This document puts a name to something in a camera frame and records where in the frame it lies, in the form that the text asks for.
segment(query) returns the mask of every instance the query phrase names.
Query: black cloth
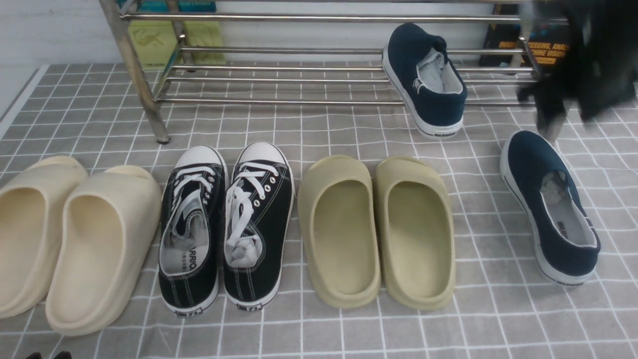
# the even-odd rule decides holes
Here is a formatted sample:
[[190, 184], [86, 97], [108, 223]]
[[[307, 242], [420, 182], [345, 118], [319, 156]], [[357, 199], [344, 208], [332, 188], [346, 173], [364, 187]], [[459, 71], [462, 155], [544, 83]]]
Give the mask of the black cloth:
[[638, 64], [638, 1], [561, 0], [572, 44], [552, 74], [521, 88], [519, 101], [534, 96], [539, 130], [565, 117], [565, 100], [576, 100], [583, 121], [635, 99]]

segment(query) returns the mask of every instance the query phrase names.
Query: cream slide sandal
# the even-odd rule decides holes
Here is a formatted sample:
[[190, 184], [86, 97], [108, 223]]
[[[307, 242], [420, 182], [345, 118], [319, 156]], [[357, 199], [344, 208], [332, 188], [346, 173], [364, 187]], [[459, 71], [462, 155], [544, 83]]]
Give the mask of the cream slide sandal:
[[383, 279], [399, 303], [444, 307], [456, 281], [454, 229], [443, 180], [410, 157], [390, 157], [376, 170], [375, 209]]
[[297, 195], [310, 280], [326, 304], [361, 307], [381, 286], [378, 244], [367, 167], [348, 156], [315, 163]]
[[47, 294], [60, 253], [64, 202], [86, 178], [71, 157], [50, 157], [0, 190], [0, 318], [24, 312]]
[[71, 193], [46, 304], [56, 332], [88, 334], [119, 317], [157, 230], [160, 207], [160, 186], [130, 165], [91, 176]]

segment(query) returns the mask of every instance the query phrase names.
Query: gray checkered mat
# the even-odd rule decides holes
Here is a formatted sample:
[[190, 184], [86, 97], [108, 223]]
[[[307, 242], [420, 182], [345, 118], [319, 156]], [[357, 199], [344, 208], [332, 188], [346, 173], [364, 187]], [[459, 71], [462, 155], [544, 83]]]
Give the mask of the gray checkered mat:
[[[151, 77], [154, 81], [157, 74]], [[182, 84], [174, 85], [175, 90], [253, 98], [397, 96], [390, 85]], [[515, 89], [469, 90], [470, 98], [486, 99], [513, 98]], [[442, 175], [452, 198], [454, 301], [436, 312], [417, 312], [382, 290], [375, 302], [360, 309], [326, 306], [309, 282], [295, 211], [286, 238], [281, 289], [261, 312], [238, 311], [222, 290], [200, 317], [179, 319], [169, 313], [156, 285], [156, 240], [129, 305], [113, 325], [92, 335], [62, 337], [48, 326], [40, 303], [0, 320], [0, 358], [23, 359], [34, 351], [48, 358], [62, 350], [76, 359], [636, 357], [636, 103], [610, 111], [606, 121], [591, 130], [572, 111], [557, 142], [603, 246], [593, 280], [574, 289], [550, 284], [539, 275], [525, 216], [499, 175], [500, 148], [513, 132], [534, 130], [532, 110], [468, 108], [464, 130], [448, 141], [421, 137], [403, 108], [165, 105], [162, 113], [172, 135], [166, 146], [155, 142], [122, 65], [51, 66], [0, 141], [0, 184], [42, 158], [71, 155], [93, 173], [115, 165], [139, 165], [163, 185], [183, 151], [197, 144], [218, 148], [232, 167], [245, 145], [273, 142], [288, 157], [297, 185], [304, 170], [329, 155], [359, 158], [372, 173], [389, 155], [417, 157]]]

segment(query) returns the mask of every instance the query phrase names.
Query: stainless steel bar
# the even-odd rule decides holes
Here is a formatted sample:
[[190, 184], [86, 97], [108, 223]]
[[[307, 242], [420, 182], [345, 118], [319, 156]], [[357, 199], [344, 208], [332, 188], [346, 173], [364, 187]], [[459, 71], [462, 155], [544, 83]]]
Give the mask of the stainless steel bar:
[[180, 50], [180, 43], [178, 42], [175, 45], [175, 49], [171, 54], [170, 58], [166, 63], [166, 67], [164, 67], [164, 71], [159, 77], [158, 83], [155, 85], [155, 89], [153, 91], [153, 99], [157, 100], [159, 97], [164, 96], [170, 87], [171, 82], [168, 80], [170, 76], [174, 76], [176, 72], [176, 63], [179, 63], [182, 60], [182, 56], [184, 55]]
[[[254, 77], [167, 77], [170, 82], [225, 82], [243, 84], [319, 84], [319, 85], [385, 85], [389, 81], [382, 79], [257, 79]], [[531, 79], [468, 79], [463, 80], [467, 85], [517, 85], [531, 83]]]
[[[288, 55], [381, 55], [383, 49], [310, 49], [276, 47], [183, 47], [184, 52], [223, 52], [226, 54], [288, 54]], [[448, 49], [449, 55], [514, 55], [523, 49]]]
[[[254, 0], [220, 0], [221, 3]], [[271, 3], [454, 3], [454, 4], [519, 4], [521, 0], [273, 0]]]
[[[250, 66], [250, 65], [175, 65], [174, 70], [182, 71], [273, 71], [273, 72], [383, 72], [381, 66], [370, 67], [314, 67], [314, 66]], [[528, 67], [457, 67], [458, 72], [478, 73], [530, 73]]]
[[[167, 2], [168, 10], [172, 14], [180, 14], [179, 5], [175, 1]], [[184, 22], [181, 20], [172, 21], [173, 31], [175, 31], [175, 38], [177, 39], [178, 45], [188, 45], [188, 37], [186, 36], [186, 28], [184, 27]], [[184, 63], [193, 64], [193, 55], [189, 52], [185, 52], [183, 55]]]
[[457, 67], [458, 72], [477, 73], [531, 73], [534, 69], [529, 67]]
[[[317, 14], [254, 14], [254, 13], [146, 13], [136, 12], [122, 15], [124, 20], [167, 20], [167, 21], [274, 21], [274, 22], [365, 22], [403, 23], [419, 22], [431, 24], [510, 24], [516, 25], [521, 19], [510, 15], [486, 16], [406, 16], [406, 15], [317, 15]], [[563, 19], [549, 19], [548, 24], [566, 24]]]
[[275, 72], [382, 72], [381, 66], [371, 67], [314, 67], [314, 66], [246, 66], [246, 65], [175, 65], [184, 71], [275, 71]]
[[[254, 98], [211, 98], [198, 96], [164, 96], [158, 102], [209, 104], [209, 105], [318, 105], [318, 106], [405, 106], [401, 100], [354, 101], [354, 100], [257, 100]], [[467, 100], [466, 106], [484, 107], [530, 107], [533, 103], [519, 103], [516, 100]]]
[[171, 82], [224, 82], [243, 84], [328, 84], [328, 85], [384, 85], [388, 84], [388, 79], [257, 79], [253, 77], [169, 77]]
[[527, 42], [527, 38], [520, 36], [519, 43], [523, 50], [525, 50], [525, 54], [530, 62], [531, 69], [534, 70], [536, 77], [542, 76], [543, 69], [536, 61], [536, 56], [534, 56], [534, 52], [531, 50], [529, 43]]
[[149, 83], [144, 77], [144, 71], [140, 64], [139, 57], [131, 41], [131, 37], [128, 34], [128, 28], [126, 24], [120, 19], [119, 7], [116, 0], [100, 0], [100, 5], [104, 11], [104, 16], [107, 18], [113, 37], [117, 44], [120, 53], [122, 54], [122, 60], [128, 71], [133, 87], [137, 90], [137, 94], [140, 97], [140, 102], [146, 113], [146, 118], [151, 124], [151, 129], [158, 143], [166, 144], [170, 141], [166, 126], [161, 119], [159, 105], [153, 101], [153, 93]]

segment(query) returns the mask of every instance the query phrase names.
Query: shoe heel label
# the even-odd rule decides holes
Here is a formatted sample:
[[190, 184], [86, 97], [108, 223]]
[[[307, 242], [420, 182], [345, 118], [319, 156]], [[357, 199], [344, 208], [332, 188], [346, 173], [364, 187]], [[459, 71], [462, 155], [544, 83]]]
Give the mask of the shoe heel label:
[[178, 317], [189, 318], [189, 317], [196, 317], [200, 315], [201, 313], [204, 313], [204, 310], [202, 308], [197, 308], [195, 310], [191, 310], [190, 312], [175, 313], [175, 314], [177, 314]]
[[244, 312], [258, 312], [259, 310], [263, 309], [263, 305], [258, 304], [258, 305], [247, 307], [245, 305], [237, 304], [237, 308], [239, 310], [243, 310]]

